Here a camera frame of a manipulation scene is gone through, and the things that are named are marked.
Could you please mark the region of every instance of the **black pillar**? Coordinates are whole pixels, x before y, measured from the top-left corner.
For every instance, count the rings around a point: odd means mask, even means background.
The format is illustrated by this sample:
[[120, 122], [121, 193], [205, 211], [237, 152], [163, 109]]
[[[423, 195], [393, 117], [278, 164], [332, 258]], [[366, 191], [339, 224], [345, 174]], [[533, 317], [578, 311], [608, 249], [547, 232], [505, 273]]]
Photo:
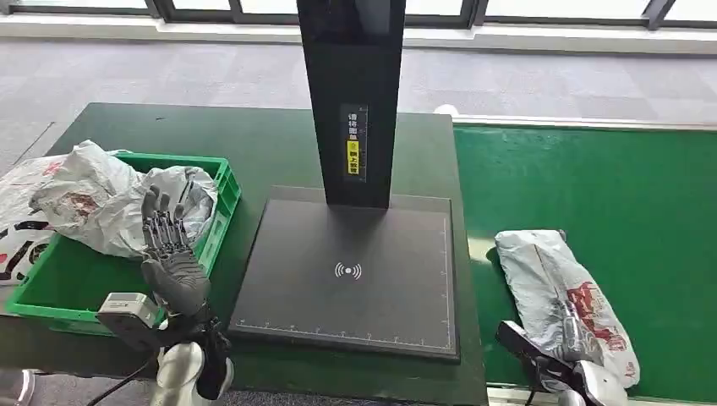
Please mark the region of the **black pillar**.
[[298, 0], [326, 203], [387, 208], [406, 0]]

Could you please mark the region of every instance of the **window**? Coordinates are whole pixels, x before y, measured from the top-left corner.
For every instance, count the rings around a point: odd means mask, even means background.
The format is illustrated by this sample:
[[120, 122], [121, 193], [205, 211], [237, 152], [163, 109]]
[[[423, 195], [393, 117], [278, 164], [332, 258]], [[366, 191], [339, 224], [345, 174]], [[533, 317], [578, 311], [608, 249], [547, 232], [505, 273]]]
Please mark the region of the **window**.
[[188, 10], [229, 10], [228, 0], [173, 0], [174, 8]]
[[646, 4], [647, 0], [489, 0], [485, 14], [555, 19], [639, 19]]
[[145, 0], [19, 0], [15, 5], [51, 8], [147, 8]]
[[677, 0], [667, 13], [667, 20], [717, 22], [717, 1]]

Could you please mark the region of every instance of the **robotic hand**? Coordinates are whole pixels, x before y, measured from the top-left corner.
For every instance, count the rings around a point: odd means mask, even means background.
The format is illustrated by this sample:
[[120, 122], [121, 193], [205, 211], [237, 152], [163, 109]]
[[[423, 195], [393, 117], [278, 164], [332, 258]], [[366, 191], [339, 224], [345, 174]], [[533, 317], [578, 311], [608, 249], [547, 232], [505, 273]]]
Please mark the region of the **robotic hand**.
[[147, 249], [141, 269], [157, 303], [167, 310], [162, 341], [171, 348], [158, 357], [157, 388], [151, 404], [208, 405], [233, 380], [230, 344], [209, 310], [210, 282], [189, 246], [184, 208], [177, 204], [173, 218], [168, 208], [169, 195], [152, 186], [142, 203]]
[[[592, 357], [558, 359], [535, 344], [513, 321], [501, 321], [495, 338], [517, 356], [530, 370], [535, 370], [536, 384], [541, 377], [562, 382], [567, 389], [558, 393], [559, 406], [627, 406], [627, 393], [617, 377], [595, 364]], [[535, 389], [526, 405], [533, 400]]]
[[142, 202], [142, 232], [145, 235], [145, 261], [142, 274], [170, 316], [206, 317], [210, 282], [206, 271], [194, 257], [184, 230], [184, 207], [177, 204], [174, 218], [168, 212], [169, 195], [152, 186]]
[[189, 245], [183, 205], [177, 204], [173, 216], [168, 209], [169, 195], [152, 186], [142, 203], [142, 232], [147, 248], [140, 268], [155, 301], [167, 312], [167, 319], [155, 328], [156, 306], [146, 295], [126, 293], [109, 294], [97, 318], [131, 347], [158, 353], [159, 370], [151, 405], [208, 406], [234, 378], [231, 346], [219, 331], [219, 320], [207, 303], [211, 285]]

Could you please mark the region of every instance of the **wireless icon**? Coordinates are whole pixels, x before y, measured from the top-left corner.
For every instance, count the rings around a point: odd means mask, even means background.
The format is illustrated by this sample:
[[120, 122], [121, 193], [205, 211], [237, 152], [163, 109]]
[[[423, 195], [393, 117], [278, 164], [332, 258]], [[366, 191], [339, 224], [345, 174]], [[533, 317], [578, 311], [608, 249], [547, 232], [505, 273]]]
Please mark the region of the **wireless icon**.
[[336, 277], [342, 277], [344, 275], [350, 275], [353, 277], [353, 279], [358, 279], [361, 277], [361, 264], [356, 264], [356, 266], [344, 266], [341, 262], [337, 263], [336, 267], [334, 267], [334, 275]]

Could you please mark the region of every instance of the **white plastic bag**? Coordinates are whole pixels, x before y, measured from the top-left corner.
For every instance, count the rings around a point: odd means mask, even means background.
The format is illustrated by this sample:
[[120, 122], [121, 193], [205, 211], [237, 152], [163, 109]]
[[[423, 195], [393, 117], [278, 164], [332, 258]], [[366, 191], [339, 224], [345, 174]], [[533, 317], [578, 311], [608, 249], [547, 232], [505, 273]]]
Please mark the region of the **white plastic bag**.
[[54, 234], [45, 213], [28, 202], [65, 157], [29, 159], [0, 178], [0, 286], [22, 282]]
[[145, 246], [141, 205], [153, 184], [170, 196], [170, 212], [183, 199], [187, 235], [192, 243], [199, 239], [216, 206], [216, 186], [207, 172], [170, 167], [145, 175], [89, 140], [73, 148], [52, 180], [32, 195], [30, 207], [44, 211], [58, 233], [93, 250], [140, 257]]
[[563, 304], [574, 306], [581, 328], [595, 338], [603, 366], [624, 387], [640, 380], [630, 338], [588, 270], [553, 230], [503, 231], [495, 245], [523, 328], [542, 349], [560, 353], [565, 340]]

